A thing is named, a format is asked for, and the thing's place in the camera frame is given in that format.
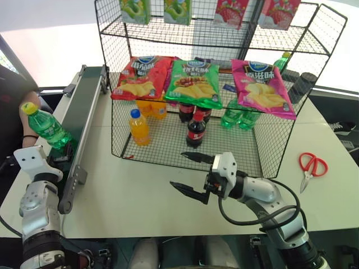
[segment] wire mesh shelf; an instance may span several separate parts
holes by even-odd
[[[179,45],[207,46],[221,48],[252,48],[267,50],[294,50],[305,28],[291,26],[287,31],[262,29],[250,22],[244,22],[239,30],[215,27],[211,20],[192,20],[189,26],[165,24],[162,17],[153,17],[148,25],[127,24],[131,39]],[[246,44],[248,35],[254,32],[252,42]],[[104,30],[103,35],[126,37],[122,18],[119,17]],[[313,34],[306,33],[298,52],[328,54]]]
[[[193,0],[192,20],[189,26],[185,26],[165,24],[163,1],[151,0],[150,23],[138,25],[122,21],[118,0],[95,0],[99,36],[105,64],[110,70],[111,89],[117,86],[119,74],[130,57],[144,55],[229,61],[247,59],[248,55],[253,57],[276,52],[276,55],[280,55],[288,51],[291,57],[284,69],[295,71],[298,75],[310,72],[319,77],[347,21],[346,17],[324,4],[319,6],[302,2],[287,31],[262,29],[257,25],[257,20],[263,0],[250,0],[239,30],[219,28],[212,24],[216,3],[217,0]],[[283,79],[289,91],[294,81],[286,79],[284,75]],[[207,171],[208,165],[190,161],[180,153],[197,151],[215,155],[231,151],[239,169],[250,176],[276,177],[294,121],[262,113],[250,131],[238,126],[224,129],[220,126],[220,118],[229,102],[236,97],[235,93],[223,89],[225,84],[234,86],[233,76],[221,73],[219,90],[223,109],[212,111],[203,143],[197,149],[186,145],[187,126],[181,123],[178,108],[169,104],[164,119],[148,118],[151,144],[138,146],[131,137],[128,125],[130,111],[136,108],[136,103],[113,100],[112,154],[129,160]],[[306,91],[293,104],[297,115],[309,94],[310,91]]]

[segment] green plastic bottle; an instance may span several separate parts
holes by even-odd
[[[280,71],[282,71],[284,65],[289,60],[290,56],[291,56],[290,52],[284,52],[282,57],[274,62],[274,65],[277,66]]]
[[[246,108],[245,111],[239,121],[240,129],[250,130],[256,124],[258,118],[262,115],[261,112],[256,110],[255,108]]]
[[[62,128],[55,117],[48,112],[39,110],[34,103],[25,103],[21,109],[28,116],[30,128],[45,138],[53,148],[61,149],[71,140],[70,133]]]
[[[228,103],[228,108],[225,110],[224,115],[220,119],[220,125],[228,129],[236,125],[244,113],[243,110],[239,110],[242,108],[243,107],[238,104],[237,98],[232,99]]]

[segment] bag of potato chips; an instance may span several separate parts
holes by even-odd
[[[167,71],[173,57],[146,56],[131,57],[121,72],[112,99],[134,100],[154,99],[162,95]]]
[[[165,98],[202,108],[221,109],[218,69],[215,64],[201,61],[174,61]]]
[[[265,63],[232,60],[238,103],[284,119],[296,119],[279,69]]]

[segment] orange soda bottle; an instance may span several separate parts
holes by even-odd
[[[166,102],[163,100],[163,96],[156,100],[157,101],[151,102],[152,115],[156,117],[156,119],[163,119],[167,115]]]
[[[150,101],[136,100],[136,105],[139,108],[141,115],[148,117],[152,114],[152,107]]]
[[[150,143],[150,128],[147,125],[146,118],[141,115],[138,109],[131,110],[131,119],[129,121],[132,138],[138,146],[146,146]]]

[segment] person's arm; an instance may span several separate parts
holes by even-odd
[[[38,136],[29,126],[29,121],[27,119],[27,115],[21,110],[21,106],[26,102],[32,102],[38,107],[40,107],[40,99],[34,91],[29,92],[25,95],[24,99],[22,100],[19,106],[19,115],[22,123],[22,128],[24,129],[24,136],[32,135]],[[31,147],[34,146],[36,143],[35,137],[25,137],[22,140],[22,147]]]

